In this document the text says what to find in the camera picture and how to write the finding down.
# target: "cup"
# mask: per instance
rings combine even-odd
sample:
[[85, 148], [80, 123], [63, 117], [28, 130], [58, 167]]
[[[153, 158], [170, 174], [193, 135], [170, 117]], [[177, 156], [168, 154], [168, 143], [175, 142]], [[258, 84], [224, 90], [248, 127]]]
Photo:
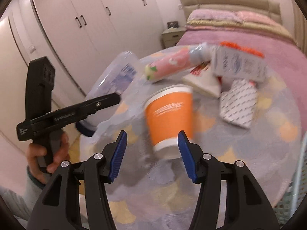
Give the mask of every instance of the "cup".
[[145, 103], [147, 125], [157, 157], [181, 157], [177, 137], [182, 130], [192, 140], [192, 95], [192, 87], [173, 85], [154, 93]]

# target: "plastic bottle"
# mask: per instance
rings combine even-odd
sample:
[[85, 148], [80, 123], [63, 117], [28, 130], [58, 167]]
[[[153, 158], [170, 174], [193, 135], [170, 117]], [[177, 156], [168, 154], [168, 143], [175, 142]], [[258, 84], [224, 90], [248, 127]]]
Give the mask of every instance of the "plastic bottle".
[[214, 48], [214, 45], [208, 45], [206, 42], [192, 49], [183, 48], [148, 64], [145, 67], [146, 78], [151, 82], [156, 82], [172, 74], [198, 66], [203, 62], [209, 62]]
[[[144, 67], [136, 55], [130, 51], [119, 54], [99, 77], [85, 100], [106, 94], [117, 93], [121, 100], [131, 93], [133, 84], [143, 75]], [[119, 105], [105, 108], [90, 115], [87, 119], [76, 123], [77, 130], [85, 136], [91, 137], [99, 123], [109, 120]]]

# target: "pillow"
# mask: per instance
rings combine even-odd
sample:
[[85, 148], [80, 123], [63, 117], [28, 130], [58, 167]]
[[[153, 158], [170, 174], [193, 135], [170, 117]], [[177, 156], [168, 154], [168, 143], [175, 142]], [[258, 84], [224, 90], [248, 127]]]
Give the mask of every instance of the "pillow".
[[272, 20], [271, 18], [269, 18], [265, 15], [256, 13], [256, 12], [239, 11], [239, 12], [235, 12], [235, 14], [240, 19], [242, 19], [243, 21], [247, 21], [247, 22], [258, 22], [258, 23], [272, 25], [272, 26], [280, 25], [277, 22], [275, 22], [274, 20]]
[[199, 8], [192, 11], [188, 20], [228, 20], [243, 23], [243, 20], [239, 18], [234, 12], [204, 8]]

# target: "metal screw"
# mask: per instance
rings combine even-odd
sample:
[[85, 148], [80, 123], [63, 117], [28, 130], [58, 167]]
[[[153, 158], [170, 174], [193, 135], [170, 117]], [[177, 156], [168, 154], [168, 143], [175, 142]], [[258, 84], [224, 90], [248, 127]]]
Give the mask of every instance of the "metal screw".
[[243, 167], [244, 166], [244, 163], [242, 161], [237, 161], [236, 164], [237, 164], [238, 167]]
[[62, 166], [63, 168], [67, 167], [68, 165], [69, 165], [69, 161], [63, 161], [63, 162], [61, 163], [61, 166]]
[[212, 158], [212, 156], [210, 154], [208, 154], [208, 153], [203, 154], [203, 159], [210, 160], [211, 158]]
[[96, 160], [100, 160], [101, 158], [103, 158], [103, 154], [97, 153], [97, 154], [94, 155], [94, 158], [95, 158]]

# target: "pink bedspread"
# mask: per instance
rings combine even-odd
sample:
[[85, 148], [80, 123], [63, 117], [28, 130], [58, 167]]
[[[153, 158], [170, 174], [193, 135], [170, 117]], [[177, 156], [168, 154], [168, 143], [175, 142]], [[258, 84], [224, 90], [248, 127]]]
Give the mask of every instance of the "pink bedspread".
[[302, 130], [307, 130], [307, 58], [293, 44], [278, 39], [233, 31], [193, 30], [187, 31], [178, 45], [207, 42], [219, 44], [235, 42], [241, 46], [261, 51], [267, 64], [283, 78], [292, 91], [301, 115]]

